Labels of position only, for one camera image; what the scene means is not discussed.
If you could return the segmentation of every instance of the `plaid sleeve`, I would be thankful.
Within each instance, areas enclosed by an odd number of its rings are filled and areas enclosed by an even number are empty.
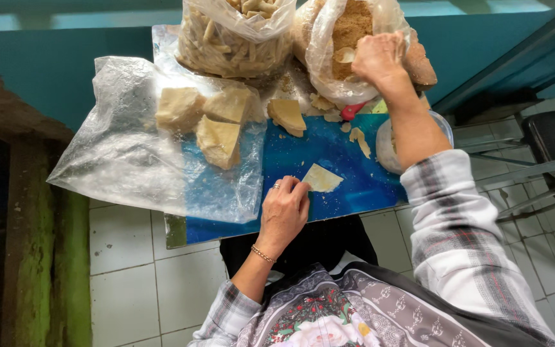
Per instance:
[[[524,276],[503,249],[498,210],[477,193],[469,156],[441,152],[406,170],[401,183],[413,206],[412,264],[421,285],[555,346]]]
[[[220,285],[218,295],[202,327],[192,334],[188,346],[230,346],[260,310],[260,304],[243,295],[229,280]]]

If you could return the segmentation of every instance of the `tiled floor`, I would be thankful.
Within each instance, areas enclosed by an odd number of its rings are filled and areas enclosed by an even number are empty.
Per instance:
[[[555,100],[539,104],[525,115],[551,111],[551,107],[555,107]],[[456,146],[460,146],[521,137],[521,132],[515,120],[509,119],[456,129],[454,135]],[[496,155],[533,161],[528,149]],[[477,159],[472,166],[475,179],[517,169]],[[500,210],[546,190],[540,178],[480,189]],[[534,208],[553,202],[550,198]],[[381,266],[412,278],[411,210],[402,206],[361,217]],[[202,324],[220,283],[227,278],[219,242],[167,250],[161,212],[92,201],[89,215],[94,347],[184,346]],[[536,307],[555,333],[555,209],[500,227],[505,233],[507,255],[522,270]]]

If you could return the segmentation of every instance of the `woman's right hand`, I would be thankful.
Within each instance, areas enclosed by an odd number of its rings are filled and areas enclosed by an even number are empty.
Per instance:
[[[383,93],[396,82],[410,81],[402,64],[405,54],[406,42],[402,31],[365,36],[357,42],[357,54],[351,69]]]
[[[255,243],[273,260],[278,259],[308,221],[311,189],[309,183],[292,176],[284,176],[275,184],[280,187],[271,188],[265,197],[260,234]]]

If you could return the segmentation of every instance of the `woman's left hand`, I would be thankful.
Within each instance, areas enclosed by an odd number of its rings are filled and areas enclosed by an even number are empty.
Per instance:
[[[299,234],[308,221],[310,199],[309,183],[284,176],[276,181],[279,188],[272,188],[263,202],[260,234],[256,247],[267,257],[276,260],[286,246]]]

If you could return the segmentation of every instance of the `red knife handle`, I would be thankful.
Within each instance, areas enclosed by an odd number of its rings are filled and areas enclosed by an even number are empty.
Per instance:
[[[353,120],[355,119],[355,114],[359,112],[364,106],[366,102],[357,105],[348,105],[344,107],[340,115],[342,115],[343,120]]]

